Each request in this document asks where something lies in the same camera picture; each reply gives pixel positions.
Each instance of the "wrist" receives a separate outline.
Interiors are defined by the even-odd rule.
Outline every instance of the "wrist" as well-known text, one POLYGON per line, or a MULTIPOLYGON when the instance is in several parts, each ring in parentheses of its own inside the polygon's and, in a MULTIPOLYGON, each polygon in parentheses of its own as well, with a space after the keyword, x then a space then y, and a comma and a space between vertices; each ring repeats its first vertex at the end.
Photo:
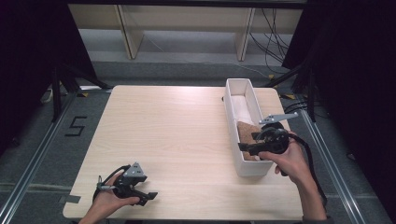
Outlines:
POLYGON ((304 218, 307 220, 326 220, 326 211, 318 193, 318 186, 312 176, 304 180, 300 179, 299 182, 296 182, 296 185, 300 193, 304 218))

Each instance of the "gray floor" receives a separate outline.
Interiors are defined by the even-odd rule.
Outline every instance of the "gray floor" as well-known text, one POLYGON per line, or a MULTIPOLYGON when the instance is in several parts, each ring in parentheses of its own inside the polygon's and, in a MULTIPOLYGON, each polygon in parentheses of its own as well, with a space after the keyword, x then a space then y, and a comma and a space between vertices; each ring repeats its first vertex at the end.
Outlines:
MULTIPOLYGON (((273 74, 277 77, 287 71, 279 67, 278 61, 269 57, 266 60, 265 54, 252 41, 248 45, 245 61, 238 62, 233 47, 233 36, 230 34, 149 32, 142 43, 138 57, 133 61, 127 59, 119 32, 81 30, 81 34, 97 76, 111 85, 224 86, 228 77, 247 77, 252 80, 254 86, 259 87, 269 81, 268 75, 273 74)), ((283 37, 286 41, 290 41, 291 36, 283 37)), ((257 38, 264 41, 263 36, 257 35, 257 38)), ((277 47, 272 45, 272 49, 275 51, 277 47)), ((79 83, 81 86, 91 85, 84 80, 80 80, 79 83)), ((290 93, 291 83, 292 80, 288 80, 276 89, 279 93, 290 93)), ((100 91, 90 92, 87 97, 72 95, 64 97, 64 102, 68 102, 70 98, 73 101, 66 108, 62 122, 53 140, 49 142, 48 151, 42 162, 38 164, 21 203, 13 211, 15 213, 11 214, 10 223, 70 223, 70 220, 63 216, 64 197, 73 186, 109 94, 100 91), (68 137, 67 134, 77 131, 70 129, 75 116, 86 117, 76 123, 85 128, 80 136, 68 137)), ((281 103, 286 107, 297 101, 281 99, 281 103)), ((327 205, 329 214, 334 217, 336 223, 356 223, 351 218, 343 196, 340 196, 331 173, 324 164, 319 146, 304 119, 304 111, 297 111, 300 116, 290 119, 289 124, 291 129, 311 146, 318 180, 329 198, 327 205)), ((325 108, 318 106, 315 111, 316 125, 365 223, 391 223, 357 163, 347 158, 347 147, 325 108)), ((13 187, 23 176, 30 159, 40 148, 41 141, 51 126, 51 119, 51 103, 40 106, 19 135, 21 144, 10 147, 0 158, 1 204, 5 204, 13 187)), ((170 224, 185 222, 146 221, 146 223, 170 224)), ((111 220, 110 223, 123 223, 123 221, 111 220)), ((291 222, 255 220, 255 223, 291 222)))

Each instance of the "floor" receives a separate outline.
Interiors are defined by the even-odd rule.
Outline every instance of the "floor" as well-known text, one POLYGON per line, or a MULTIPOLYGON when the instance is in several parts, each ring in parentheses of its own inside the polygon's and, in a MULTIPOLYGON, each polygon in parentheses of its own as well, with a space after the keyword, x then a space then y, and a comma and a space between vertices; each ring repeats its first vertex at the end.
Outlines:
MULTIPOLYGON (((247 76, 258 86, 264 79, 268 82, 270 75, 278 77, 287 71, 279 67, 283 52, 279 51, 277 44, 268 45, 271 52, 278 57, 274 59, 268 55, 268 51, 260 49, 252 38, 249 39, 246 59, 238 62, 232 34, 146 32, 136 59, 131 61, 126 55, 120 31, 80 30, 80 33, 97 76, 110 84, 183 85, 184 82, 178 82, 181 74, 184 77, 196 77, 200 74, 207 78, 194 82, 196 85, 222 86, 225 77, 247 76), (136 74, 138 71, 145 77, 136 74), (156 76, 160 74, 167 82, 152 80, 151 72, 156 76), (222 77, 210 79, 210 76, 215 75, 222 77)), ((265 35, 253 36, 267 46, 265 35)), ((285 42, 282 45, 285 46, 292 38, 291 35, 281 37, 285 42)), ((83 90, 91 86, 84 80, 80 83, 83 90)), ((289 94, 290 82, 279 84, 277 90, 281 94, 289 94)), ((70 222, 62 215, 64 202, 109 96, 108 92, 103 91, 87 92, 89 97, 70 94, 63 97, 64 110, 67 113, 60 123, 50 122, 51 104, 39 107, 21 133, 22 140, 19 145, 10 146, 0 159, 0 202, 2 205, 16 204, 7 211, 2 208, 2 217, 7 212, 7 221, 4 223, 70 222), (82 124, 79 125, 85 126, 82 137, 65 138, 74 131, 69 128, 71 120, 81 115, 89 115, 80 120, 82 124), (15 188, 21 188, 22 197, 12 197, 15 188)), ((50 92, 43 96, 43 100, 48 97, 50 92)), ((391 223, 360 168, 347 157, 347 147, 342 136, 337 134, 325 108, 316 107, 317 122, 312 123, 306 112, 297 108, 303 105, 299 102, 304 97, 297 97, 296 100, 282 98, 281 103, 285 107, 296 108, 301 115, 298 119, 289 121, 290 127, 298 130, 309 146, 315 149, 315 166, 318 169, 319 182, 329 199, 329 214, 336 223, 391 223)), ((123 221, 111 220, 111 223, 118 222, 123 221)), ((148 223, 173 224, 182 221, 148 223)), ((257 220, 255 223, 290 222, 257 220)))

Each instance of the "sleeve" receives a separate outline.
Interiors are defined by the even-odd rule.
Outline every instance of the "sleeve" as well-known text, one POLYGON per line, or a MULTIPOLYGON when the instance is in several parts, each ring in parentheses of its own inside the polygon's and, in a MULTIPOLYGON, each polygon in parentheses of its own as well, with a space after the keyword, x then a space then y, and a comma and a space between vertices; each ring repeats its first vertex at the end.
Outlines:
POLYGON ((327 217, 326 220, 322 221, 315 221, 315 220, 306 220, 303 217, 303 224, 334 224, 334 220, 332 220, 332 217, 327 217))

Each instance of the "wire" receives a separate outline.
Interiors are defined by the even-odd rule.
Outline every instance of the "wire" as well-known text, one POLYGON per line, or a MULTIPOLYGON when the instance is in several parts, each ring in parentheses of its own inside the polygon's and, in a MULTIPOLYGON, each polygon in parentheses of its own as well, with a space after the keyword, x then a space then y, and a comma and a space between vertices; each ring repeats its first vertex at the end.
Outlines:
MULTIPOLYGON (((165 50, 163 50, 163 48, 161 48, 160 46, 158 46, 154 41, 152 41, 152 40, 151 40, 150 38, 148 38, 146 35, 145 35, 145 38, 146 38, 149 42, 151 42, 155 47, 157 47, 160 51, 166 52, 165 50)), ((245 66, 243 66, 243 65, 236 64, 236 63, 192 62, 192 61, 188 61, 188 60, 185 60, 185 59, 176 59, 176 58, 169 58, 169 57, 168 57, 168 59, 170 59, 170 60, 172 60, 172 61, 185 62, 185 63, 201 63, 201 64, 217 64, 217 65, 234 65, 234 66, 238 66, 238 67, 241 67, 241 68, 243 68, 243 69, 247 69, 247 70, 249 70, 249 71, 258 73, 258 74, 260 74, 260 75, 263 76, 263 77, 269 78, 267 75, 263 74, 262 72, 260 72, 260 71, 258 71, 258 70, 256 70, 256 69, 248 68, 248 67, 245 67, 245 66)))
POLYGON ((294 138, 298 143, 300 143, 301 145, 303 145, 303 147, 305 148, 306 156, 307 156, 307 158, 308 158, 309 171, 311 172, 311 175, 312 175, 312 177, 314 178, 315 183, 317 183, 319 194, 320 194, 320 196, 321 196, 321 198, 322 198, 322 200, 323 200, 323 205, 324 205, 324 207, 326 207, 326 204, 327 204, 327 197, 326 197, 326 194, 324 193, 324 191, 323 191, 321 185, 319 184, 317 175, 316 175, 316 173, 315 173, 315 169, 314 169, 314 160, 313 160, 313 157, 312 157, 311 148, 310 148, 309 145, 308 145, 302 138, 300 138, 299 136, 297 136, 297 135, 295 135, 295 134, 292 134, 292 133, 289 133, 289 136, 290 136, 291 138, 294 138))

